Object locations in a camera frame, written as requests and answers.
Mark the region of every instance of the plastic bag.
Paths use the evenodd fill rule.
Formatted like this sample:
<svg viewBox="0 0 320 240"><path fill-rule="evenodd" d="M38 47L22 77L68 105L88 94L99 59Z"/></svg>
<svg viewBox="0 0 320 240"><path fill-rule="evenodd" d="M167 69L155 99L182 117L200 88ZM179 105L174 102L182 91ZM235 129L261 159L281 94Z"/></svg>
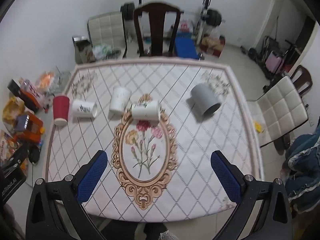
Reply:
<svg viewBox="0 0 320 240"><path fill-rule="evenodd" d="M184 32L184 33L192 33L193 32L192 22L189 20L181 20L179 23L178 31Z"/></svg>
<svg viewBox="0 0 320 240"><path fill-rule="evenodd" d="M25 111L24 102L20 98L11 97L2 111L2 122L10 134L14 134L13 126L19 114Z"/></svg>
<svg viewBox="0 0 320 240"><path fill-rule="evenodd" d="M48 73L43 72L35 83L36 90L41 94L49 92L50 87L53 83L54 77L55 77L54 72L48 72Z"/></svg>
<svg viewBox="0 0 320 240"><path fill-rule="evenodd" d="M111 46L107 44L97 45L93 48L93 54L96 61L104 60L107 57L108 51L111 50Z"/></svg>
<svg viewBox="0 0 320 240"><path fill-rule="evenodd" d="M212 39L219 39L220 38L220 32L218 27L211 27L211 29L208 29L209 37Z"/></svg>

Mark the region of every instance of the bag of snacks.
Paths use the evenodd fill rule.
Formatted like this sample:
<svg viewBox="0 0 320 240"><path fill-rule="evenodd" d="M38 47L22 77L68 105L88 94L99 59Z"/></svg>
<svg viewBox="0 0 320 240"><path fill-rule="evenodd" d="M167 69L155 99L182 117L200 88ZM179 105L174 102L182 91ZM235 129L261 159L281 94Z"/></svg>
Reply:
<svg viewBox="0 0 320 240"><path fill-rule="evenodd" d="M21 144L17 143L9 134L5 131L0 131L0 166L2 166L7 160L9 160L12 154L20 147ZM24 175L28 175L28 160L25 159L20 166Z"/></svg>

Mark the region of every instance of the white leather chair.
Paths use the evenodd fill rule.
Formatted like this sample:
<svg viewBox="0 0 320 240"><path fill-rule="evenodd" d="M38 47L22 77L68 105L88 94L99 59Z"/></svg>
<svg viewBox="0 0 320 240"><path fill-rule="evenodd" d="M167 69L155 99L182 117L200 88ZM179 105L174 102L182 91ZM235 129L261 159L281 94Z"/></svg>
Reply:
<svg viewBox="0 0 320 240"><path fill-rule="evenodd" d="M308 120L307 111L291 79L284 76L256 101L248 101L253 120L262 125L260 147L290 133Z"/></svg>
<svg viewBox="0 0 320 240"><path fill-rule="evenodd" d="M93 47L108 44L113 49L121 50L119 59L126 56L127 40L124 36L124 21L120 11L89 18L88 33Z"/></svg>

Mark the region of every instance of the blue mat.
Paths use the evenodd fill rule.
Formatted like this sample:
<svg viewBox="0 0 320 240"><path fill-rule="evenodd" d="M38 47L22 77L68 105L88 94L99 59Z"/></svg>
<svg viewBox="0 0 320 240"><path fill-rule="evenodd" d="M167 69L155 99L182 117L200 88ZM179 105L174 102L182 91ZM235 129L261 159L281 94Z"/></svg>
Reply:
<svg viewBox="0 0 320 240"><path fill-rule="evenodd" d="M176 37L174 45L178 57L199 59L192 39Z"/></svg>

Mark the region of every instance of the gray cup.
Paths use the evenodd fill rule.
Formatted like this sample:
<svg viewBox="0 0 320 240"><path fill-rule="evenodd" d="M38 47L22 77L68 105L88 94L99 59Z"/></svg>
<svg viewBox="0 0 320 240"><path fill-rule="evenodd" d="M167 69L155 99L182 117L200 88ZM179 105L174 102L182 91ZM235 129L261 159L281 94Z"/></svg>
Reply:
<svg viewBox="0 0 320 240"><path fill-rule="evenodd" d="M196 103L200 114L213 114L221 106L215 93L206 84L198 84L191 90L191 97Z"/></svg>

